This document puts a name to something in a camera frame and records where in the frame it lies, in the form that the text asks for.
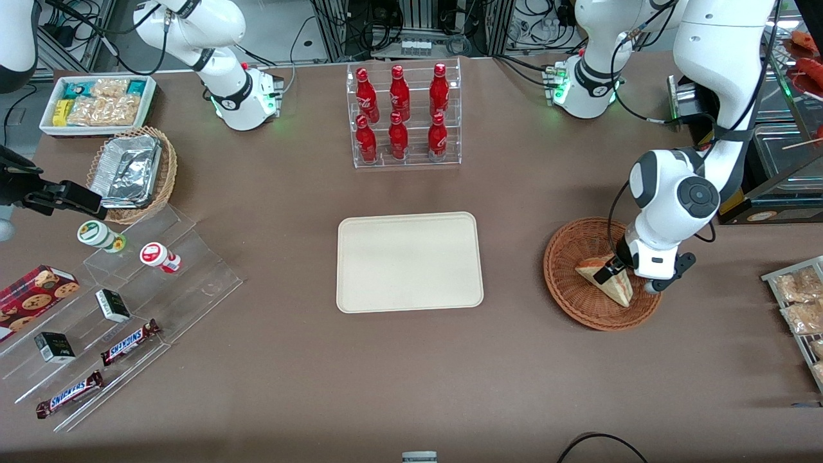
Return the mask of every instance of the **red bottle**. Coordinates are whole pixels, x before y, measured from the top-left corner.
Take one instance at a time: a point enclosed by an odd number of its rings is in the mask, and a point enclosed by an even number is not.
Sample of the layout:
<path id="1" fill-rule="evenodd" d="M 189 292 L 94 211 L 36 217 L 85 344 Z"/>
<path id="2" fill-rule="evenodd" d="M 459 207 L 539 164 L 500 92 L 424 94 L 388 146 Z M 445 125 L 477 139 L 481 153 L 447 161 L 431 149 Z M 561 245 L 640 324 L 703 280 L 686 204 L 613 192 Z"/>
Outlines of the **red bottle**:
<path id="1" fill-rule="evenodd" d="M 377 109 L 377 92 L 369 82 L 369 73 L 359 68 L 355 75 L 357 76 L 357 105 L 360 107 L 360 112 L 369 118 L 369 122 L 377 124 L 380 120 L 380 111 Z"/>
<path id="2" fill-rule="evenodd" d="M 355 122 L 357 123 L 355 138 L 357 138 L 357 149 L 360 150 L 360 156 L 366 164 L 374 164 L 377 162 L 377 138 L 374 137 L 374 131 L 369 127 L 369 120 L 364 115 L 357 115 Z"/>
<path id="3" fill-rule="evenodd" d="M 449 135 L 443 125 L 443 113 L 437 113 L 431 118 L 429 127 L 429 160 L 440 162 L 446 158 L 446 137 Z"/>
<path id="4" fill-rule="evenodd" d="M 438 111 L 445 114 L 449 108 L 449 82 L 446 81 L 446 65 L 443 63 L 435 64 L 435 78 L 429 87 L 429 101 L 432 117 Z"/>
<path id="5" fill-rule="evenodd" d="M 392 156 L 398 161 L 406 159 L 409 151 L 409 133 L 398 111 L 392 113 L 392 126 L 388 128 L 388 138 L 392 141 Z"/>
<path id="6" fill-rule="evenodd" d="M 392 66 L 392 86 L 388 89 L 392 98 L 392 111 L 397 111 L 403 121 L 412 116 L 412 101 L 409 97 L 409 84 L 403 78 L 403 66 Z"/>

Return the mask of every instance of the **brown table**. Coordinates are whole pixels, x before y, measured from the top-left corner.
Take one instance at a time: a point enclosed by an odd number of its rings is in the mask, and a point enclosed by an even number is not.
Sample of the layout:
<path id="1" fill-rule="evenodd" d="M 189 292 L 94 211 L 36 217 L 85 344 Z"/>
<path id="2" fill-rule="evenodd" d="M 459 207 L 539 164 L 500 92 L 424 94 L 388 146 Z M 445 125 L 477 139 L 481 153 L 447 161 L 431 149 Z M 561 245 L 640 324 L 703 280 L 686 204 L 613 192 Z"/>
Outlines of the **brown table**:
<path id="1" fill-rule="evenodd" d="M 819 395 L 759 275 L 819 255 L 821 229 L 721 227 L 714 244 L 684 244 L 698 264 L 649 321 L 588 330 L 546 290 L 546 243 L 605 215 L 642 152 L 688 137 L 617 105 L 574 119 L 497 62 L 462 63 L 464 163 L 414 172 L 353 169 L 345 66 L 300 68 L 283 117 L 248 133 L 215 117 L 193 73 L 157 74 L 154 125 L 179 154 L 171 202 L 248 281 L 68 434 L 0 392 L 0 461 L 384 463 L 433 449 L 446 463 L 527 463 L 586 431 L 650 461 L 820 461 L 823 411 L 788 407 Z M 675 72 L 666 54 L 638 54 L 621 95 L 663 115 Z M 44 136 L 35 160 L 80 182 L 99 145 Z M 337 309 L 341 220 L 446 211 L 477 218 L 479 307 Z M 624 197 L 616 217 L 635 214 Z M 78 266 L 82 220 L 17 211 L 0 285 L 40 263 Z M 595 456 L 634 461 L 591 441 L 567 461 Z"/>

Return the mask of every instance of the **white box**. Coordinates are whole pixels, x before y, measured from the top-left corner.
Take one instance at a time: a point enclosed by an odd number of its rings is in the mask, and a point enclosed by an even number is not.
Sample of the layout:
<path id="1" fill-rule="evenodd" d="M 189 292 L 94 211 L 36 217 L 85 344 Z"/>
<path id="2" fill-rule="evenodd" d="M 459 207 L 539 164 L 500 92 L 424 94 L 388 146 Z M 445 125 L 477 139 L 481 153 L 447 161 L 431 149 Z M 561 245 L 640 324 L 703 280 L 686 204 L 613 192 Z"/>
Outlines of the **white box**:
<path id="1" fill-rule="evenodd" d="M 140 98 L 140 106 L 137 108 L 137 116 L 134 118 L 132 125 L 109 125 L 100 127 L 82 127 L 82 126 L 65 126 L 58 127 L 52 125 L 52 116 L 54 116 L 54 108 L 57 102 L 63 98 L 66 87 L 69 84 L 79 82 L 90 82 L 101 78 L 111 79 L 129 79 L 132 81 L 145 81 L 146 87 L 143 88 L 143 94 Z M 75 77 L 60 77 L 54 83 L 54 90 L 49 97 L 49 103 L 46 105 L 46 110 L 43 112 L 43 118 L 40 119 L 40 130 L 43 133 L 53 137 L 93 137 L 95 135 L 114 135 L 116 133 L 125 132 L 129 129 L 137 129 L 143 126 L 146 117 L 151 107 L 151 99 L 154 96 L 157 84 L 155 80 L 149 76 L 137 76 L 134 74 L 102 74 L 90 76 L 75 76 Z"/>

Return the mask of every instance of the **beige tray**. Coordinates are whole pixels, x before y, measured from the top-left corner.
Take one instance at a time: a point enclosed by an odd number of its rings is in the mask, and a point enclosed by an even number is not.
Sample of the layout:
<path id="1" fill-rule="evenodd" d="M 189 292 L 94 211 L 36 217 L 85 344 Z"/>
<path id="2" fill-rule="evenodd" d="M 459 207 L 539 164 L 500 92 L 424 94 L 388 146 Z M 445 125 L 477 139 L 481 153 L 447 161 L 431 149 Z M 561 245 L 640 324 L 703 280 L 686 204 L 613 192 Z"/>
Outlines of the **beige tray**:
<path id="1" fill-rule="evenodd" d="M 353 217 L 337 229 L 337 307 L 346 313 L 474 307 L 483 301 L 470 213 Z"/>

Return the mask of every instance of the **clear acrylic bottle rack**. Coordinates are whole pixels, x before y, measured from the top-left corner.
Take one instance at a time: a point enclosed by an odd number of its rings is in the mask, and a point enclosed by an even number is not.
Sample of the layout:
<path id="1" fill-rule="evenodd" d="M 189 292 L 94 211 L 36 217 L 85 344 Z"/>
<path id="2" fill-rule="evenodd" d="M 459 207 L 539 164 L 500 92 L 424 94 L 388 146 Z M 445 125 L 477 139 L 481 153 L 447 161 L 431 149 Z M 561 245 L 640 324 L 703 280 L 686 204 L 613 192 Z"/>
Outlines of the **clear acrylic bottle rack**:
<path id="1" fill-rule="evenodd" d="M 242 280 L 194 230 L 194 222 L 166 206 L 154 217 L 123 231 L 128 242 L 117 254 L 96 251 L 72 273 L 81 284 L 73 296 L 50 309 L 25 331 L 0 344 L 3 387 L 15 403 L 31 410 L 100 370 L 105 387 L 70 402 L 42 420 L 55 432 L 70 431 L 167 351 L 186 330 L 233 292 Z M 180 256 L 174 274 L 143 265 L 138 253 L 158 241 Z M 95 293 L 101 288 L 120 294 L 131 318 L 114 323 L 103 317 Z M 104 367 L 100 354 L 154 318 L 161 332 Z M 40 331 L 67 336 L 77 356 L 70 363 L 44 362 L 34 341 Z"/>
<path id="2" fill-rule="evenodd" d="M 391 126 L 389 116 L 392 114 L 392 104 L 388 89 L 392 86 L 392 66 L 400 63 L 403 74 L 409 85 L 411 94 L 411 118 L 406 121 L 409 134 L 409 153 L 405 161 L 398 161 L 392 157 L 391 144 L 388 139 L 388 128 Z M 445 127 L 449 131 L 446 138 L 446 156 L 443 161 L 432 162 L 429 159 L 429 127 L 431 127 L 431 113 L 429 110 L 429 86 L 435 76 L 435 64 L 446 65 L 446 80 L 449 81 L 449 108 L 444 114 Z M 380 119 L 372 124 L 374 135 L 377 138 L 377 162 L 366 164 L 357 149 L 355 138 L 355 117 L 360 113 L 357 105 L 357 79 L 355 71 L 365 68 L 369 72 L 369 80 L 377 92 L 377 107 Z M 351 132 L 351 152 L 355 168 L 381 168 L 404 166 L 453 166 L 463 160 L 461 124 L 461 76 L 460 61 L 458 59 L 441 60 L 408 60 L 392 63 L 372 62 L 349 64 L 346 70 L 346 101 L 349 109 L 349 131 Z"/>

